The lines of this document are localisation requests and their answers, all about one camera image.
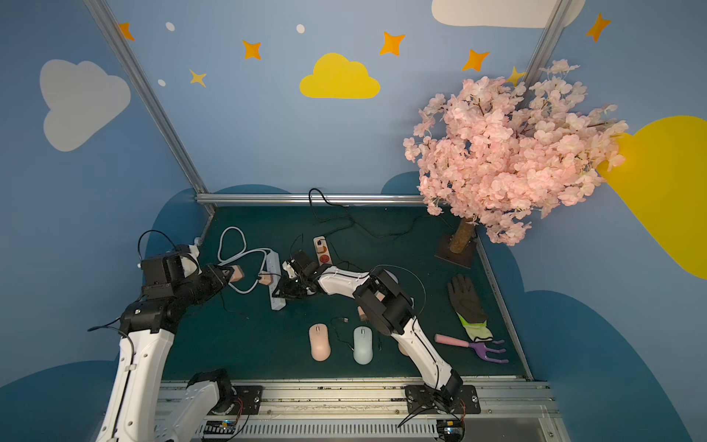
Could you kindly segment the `green circuit board right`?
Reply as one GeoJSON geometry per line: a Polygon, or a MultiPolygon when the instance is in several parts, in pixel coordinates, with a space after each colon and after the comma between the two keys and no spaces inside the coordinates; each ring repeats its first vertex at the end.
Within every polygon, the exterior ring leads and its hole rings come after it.
{"type": "Polygon", "coordinates": [[[437,420],[436,441],[462,442],[465,436],[465,425],[460,420],[437,420]]]}

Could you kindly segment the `white power strip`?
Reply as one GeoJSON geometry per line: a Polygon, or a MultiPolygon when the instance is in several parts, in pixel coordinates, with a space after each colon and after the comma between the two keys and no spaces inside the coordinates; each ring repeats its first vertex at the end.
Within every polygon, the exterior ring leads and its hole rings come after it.
{"type": "Polygon", "coordinates": [[[279,298],[275,295],[282,276],[281,263],[277,252],[268,252],[266,254],[264,272],[271,278],[271,283],[268,285],[271,310],[281,311],[286,307],[286,301],[284,298],[279,298]]]}

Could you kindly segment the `pink USB charger plug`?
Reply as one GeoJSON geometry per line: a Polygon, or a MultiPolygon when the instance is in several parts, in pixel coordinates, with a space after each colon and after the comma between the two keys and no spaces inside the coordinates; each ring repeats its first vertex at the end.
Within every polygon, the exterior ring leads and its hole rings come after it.
{"type": "Polygon", "coordinates": [[[366,313],[364,312],[364,310],[361,307],[357,308],[357,312],[358,312],[358,316],[359,316],[359,319],[361,320],[361,322],[368,321],[368,317],[366,316],[366,313]]]}

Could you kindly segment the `pink USB charger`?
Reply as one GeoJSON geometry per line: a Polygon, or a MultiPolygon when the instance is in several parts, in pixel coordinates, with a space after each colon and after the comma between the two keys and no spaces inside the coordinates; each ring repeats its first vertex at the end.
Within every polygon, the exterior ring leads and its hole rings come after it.
{"type": "Polygon", "coordinates": [[[239,265],[231,266],[232,274],[230,276],[230,283],[236,283],[240,281],[244,276],[244,272],[239,265]]]}
{"type": "Polygon", "coordinates": [[[267,272],[260,272],[258,275],[258,283],[261,285],[272,285],[274,277],[267,272]]]}

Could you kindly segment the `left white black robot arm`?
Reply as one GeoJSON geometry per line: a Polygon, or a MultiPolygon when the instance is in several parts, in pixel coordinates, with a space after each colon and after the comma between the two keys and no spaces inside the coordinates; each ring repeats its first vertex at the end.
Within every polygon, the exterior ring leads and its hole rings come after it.
{"type": "Polygon", "coordinates": [[[213,298],[231,282],[233,266],[206,265],[170,298],[131,305],[116,331],[119,363],[97,441],[189,441],[208,414],[242,406],[223,368],[194,375],[169,416],[156,424],[156,406],[169,350],[187,308],[213,298]]]}

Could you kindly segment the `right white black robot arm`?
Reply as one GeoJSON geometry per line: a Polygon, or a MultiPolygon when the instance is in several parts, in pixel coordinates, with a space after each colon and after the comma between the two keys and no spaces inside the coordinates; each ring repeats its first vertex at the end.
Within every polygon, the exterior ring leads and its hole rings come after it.
{"type": "Polygon", "coordinates": [[[300,299],[316,293],[354,299],[367,320],[381,334],[392,337],[412,359],[436,407],[451,410],[463,381],[427,338],[411,297],[390,272],[382,266],[362,273],[342,270],[315,262],[300,250],[282,263],[275,294],[278,298],[300,299]]]}

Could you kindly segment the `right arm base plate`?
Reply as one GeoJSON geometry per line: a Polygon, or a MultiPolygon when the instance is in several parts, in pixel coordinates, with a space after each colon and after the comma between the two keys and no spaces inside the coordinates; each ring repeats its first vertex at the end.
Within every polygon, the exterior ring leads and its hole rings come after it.
{"type": "Polygon", "coordinates": [[[406,385],[404,399],[409,414],[480,414],[481,400],[472,385],[462,385],[452,399],[444,399],[425,385],[406,385]]]}

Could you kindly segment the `light blue wireless mouse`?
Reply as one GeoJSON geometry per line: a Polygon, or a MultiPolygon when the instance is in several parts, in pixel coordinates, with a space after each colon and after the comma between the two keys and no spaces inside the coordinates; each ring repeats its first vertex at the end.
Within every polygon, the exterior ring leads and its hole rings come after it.
{"type": "Polygon", "coordinates": [[[361,366],[368,365],[373,359],[373,333],[366,326],[356,327],[353,331],[353,359],[361,366]]]}

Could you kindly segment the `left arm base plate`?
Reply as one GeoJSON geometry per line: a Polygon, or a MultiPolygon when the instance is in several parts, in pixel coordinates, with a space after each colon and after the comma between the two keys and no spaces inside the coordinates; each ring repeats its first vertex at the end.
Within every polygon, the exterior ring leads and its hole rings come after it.
{"type": "Polygon", "coordinates": [[[257,415],[263,402],[263,386],[232,386],[224,398],[218,400],[211,414],[215,415],[257,415]]]}

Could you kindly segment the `green circuit board left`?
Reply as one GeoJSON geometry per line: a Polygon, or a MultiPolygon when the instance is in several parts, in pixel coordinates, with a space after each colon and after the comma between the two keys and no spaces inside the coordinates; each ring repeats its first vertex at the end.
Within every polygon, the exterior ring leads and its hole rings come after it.
{"type": "Polygon", "coordinates": [[[202,425],[200,438],[203,440],[230,440],[238,426],[230,420],[210,420],[202,425]]]}

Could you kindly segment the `aluminium front rail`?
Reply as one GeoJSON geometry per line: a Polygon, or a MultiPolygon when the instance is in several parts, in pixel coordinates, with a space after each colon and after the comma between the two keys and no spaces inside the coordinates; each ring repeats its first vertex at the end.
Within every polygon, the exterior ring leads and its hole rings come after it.
{"type": "MultiPolygon", "coordinates": [[[[158,393],[156,424],[177,408],[188,382],[163,382],[158,393]]],[[[230,420],[238,430],[230,440],[304,438],[399,438],[430,436],[436,439],[437,420],[460,420],[465,440],[478,440],[483,425],[495,436],[500,425],[519,427],[521,434],[538,434],[542,441],[567,441],[570,436],[550,387],[519,379],[469,379],[481,400],[480,414],[409,414],[404,399],[406,385],[414,379],[310,379],[251,380],[238,385],[263,386],[257,415],[208,414],[210,420],[230,420]]]]}

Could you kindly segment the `beige wooden power strip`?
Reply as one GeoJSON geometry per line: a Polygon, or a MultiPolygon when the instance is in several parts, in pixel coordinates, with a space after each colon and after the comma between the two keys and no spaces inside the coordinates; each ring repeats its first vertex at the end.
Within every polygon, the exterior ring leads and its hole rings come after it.
{"type": "Polygon", "coordinates": [[[331,254],[326,238],[323,236],[316,237],[313,239],[313,244],[315,247],[315,252],[320,264],[331,263],[331,254]]]}

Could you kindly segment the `aluminium back frame bar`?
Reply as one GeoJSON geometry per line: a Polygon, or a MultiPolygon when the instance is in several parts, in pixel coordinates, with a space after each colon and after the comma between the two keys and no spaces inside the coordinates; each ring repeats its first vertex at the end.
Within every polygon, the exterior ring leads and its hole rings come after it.
{"type": "Polygon", "coordinates": [[[312,204],[341,204],[342,206],[423,206],[421,195],[386,194],[304,194],[266,193],[197,193],[199,204],[215,206],[307,206],[312,204]]]}

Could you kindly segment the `pink wireless mouse front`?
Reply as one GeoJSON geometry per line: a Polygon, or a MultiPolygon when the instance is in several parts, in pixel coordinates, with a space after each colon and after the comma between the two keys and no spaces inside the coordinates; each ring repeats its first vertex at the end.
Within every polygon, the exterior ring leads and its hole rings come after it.
{"type": "Polygon", "coordinates": [[[326,324],[317,323],[309,328],[309,342],[312,358],[323,362],[331,356],[329,329],[326,324]]]}

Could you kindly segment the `black green work glove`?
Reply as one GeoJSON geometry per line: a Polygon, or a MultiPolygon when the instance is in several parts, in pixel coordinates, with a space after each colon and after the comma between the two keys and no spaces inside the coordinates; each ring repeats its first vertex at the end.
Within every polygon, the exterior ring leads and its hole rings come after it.
{"type": "Polygon", "coordinates": [[[449,301],[471,342],[491,342],[493,333],[488,327],[489,317],[482,307],[471,278],[457,274],[447,284],[447,292],[449,301]]]}

